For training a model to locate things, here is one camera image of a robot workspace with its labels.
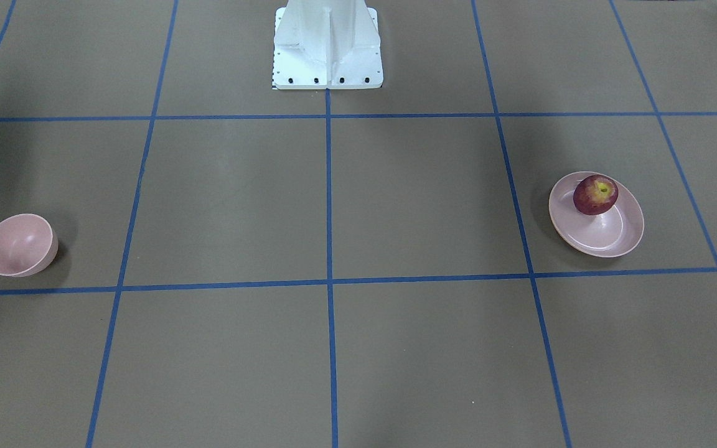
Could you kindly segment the red apple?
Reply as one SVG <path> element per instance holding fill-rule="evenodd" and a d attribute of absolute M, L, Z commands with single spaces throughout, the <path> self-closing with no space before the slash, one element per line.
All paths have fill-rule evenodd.
<path fill-rule="evenodd" d="M 619 186 L 605 175 L 589 175 L 574 188 L 574 207 L 583 215 L 596 216 L 609 212 L 619 197 Z"/>

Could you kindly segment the pink bowl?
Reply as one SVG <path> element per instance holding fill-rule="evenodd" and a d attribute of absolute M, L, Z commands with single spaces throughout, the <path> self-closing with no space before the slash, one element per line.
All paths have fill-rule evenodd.
<path fill-rule="evenodd" d="M 0 276 L 30 277 L 56 258 L 58 235 L 40 215 L 20 213 L 0 222 Z"/>

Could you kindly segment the pink plate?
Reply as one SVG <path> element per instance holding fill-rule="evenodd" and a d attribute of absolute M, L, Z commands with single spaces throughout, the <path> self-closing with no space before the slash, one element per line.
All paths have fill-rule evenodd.
<path fill-rule="evenodd" d="M 558 235 L 582 253 L 600 258 L 626 255 L 639 245 L 645 233 L 641 207 L 632 193 L 614 180 L 619 197 L 609 212 L 596 216 L 579 213 L 574 207 L 574 188 L 589 175 L 601 173 L 576 171 L 556 182 L 548 197 L 550 221 Z"/>

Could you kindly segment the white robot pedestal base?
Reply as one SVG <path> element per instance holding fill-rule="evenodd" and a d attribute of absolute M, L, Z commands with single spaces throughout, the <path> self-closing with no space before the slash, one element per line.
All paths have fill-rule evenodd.
<path fill-rule="evenodd" d="M 273 88 L 382 87 L 378 12 L 366 2 L 288 1 L 274 26 Z"/>

